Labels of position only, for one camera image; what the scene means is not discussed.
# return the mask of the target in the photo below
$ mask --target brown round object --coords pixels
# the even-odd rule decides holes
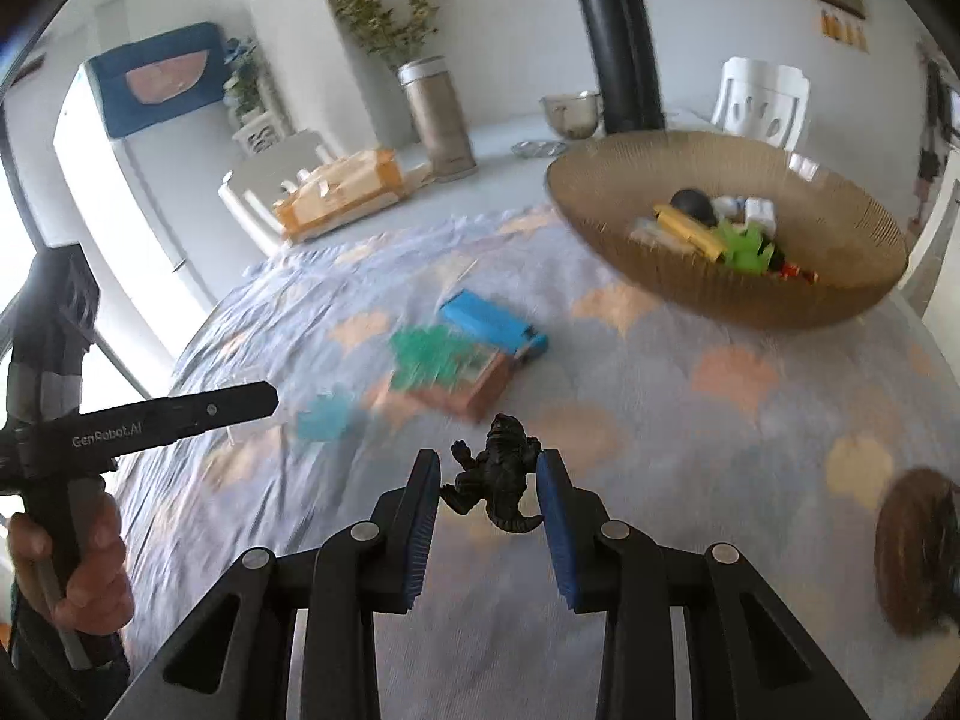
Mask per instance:
[[[913,469],[894,484],[880,509],[874,547],[877,600],[902,637],[918,637],[936,627],[940,617],[934,581],[943,528],[936,514],[952,489],[939,471]]]
[[[547,172],[560,211],[586,243],[646,290],[724,322],[818,327],[855,317],[906,270],[894,218],[845,178],[766,143],[707,132],[631,132],[570,148]],[[632,241],[639,218],[684,187],[769,197],[776,243],[820,280],[743,274],[697,254]]]

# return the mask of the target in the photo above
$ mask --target black cylindrical bottle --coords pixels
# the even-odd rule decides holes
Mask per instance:
[[[608,134],[664,129],[643,0],[580,0],[600,80]]]

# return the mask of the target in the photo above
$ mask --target black dinosaur toy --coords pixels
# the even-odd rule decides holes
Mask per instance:
[[[527,474],[536,470],[541,445],[534,437],[528,439],[519,419],[498,413],[487,434],[487,448],[475,460],[464,442],[456,442],[450,452],[464,470],[454,484],[440,488],[440,497],[454,512],[466,514],[485,500],[490,522],[507,533],[530,533],[544,521],[539,514],[520,513]]]

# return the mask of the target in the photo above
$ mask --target green toy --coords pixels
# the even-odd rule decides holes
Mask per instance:
[[[763,245],[763,232],[759,227],[748,225],[738,231],[722,218],[713,234],[726,248],[724,264],[729,268],[746,274],[765,274],[770,269],[776,247],[771,242],[766,247]]]
[[[394,333],[390,347],[397,369],[390,389],[423,389],[443,386],[454,389],[467,375],[481,370],[491,352],[443,325],[412,327]]]

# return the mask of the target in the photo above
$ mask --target patterned tablecloth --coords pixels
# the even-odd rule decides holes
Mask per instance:
[[[891,479],[921,465],[960,476],[957,385],[920,322],[891,298],[816,332],[723,326],[627,285],[545,208],[287,250],[217,307],[174,394],[265,376],[281,408],[124,461],[135,669],[247,547],[319,546],[402,485],[421,447],[440,451],[449,481],[446,447],[483,445],[486,427],[388,387],[392,330],[433,322],[461,287],[549,334],[498,410],[558,447],[576,484],[661,544],[737,545],[872,718],[923,716],[960,642],[897,640],[872,577]],[[353,398],[349,429],[300,439],[296,413],[328,391]],[[560,600],[542,529],[507,536],[479,507],[442,507],[424,595],[406,617],[378,619],[383,714],[592,716],[602,640],[602,618]]]

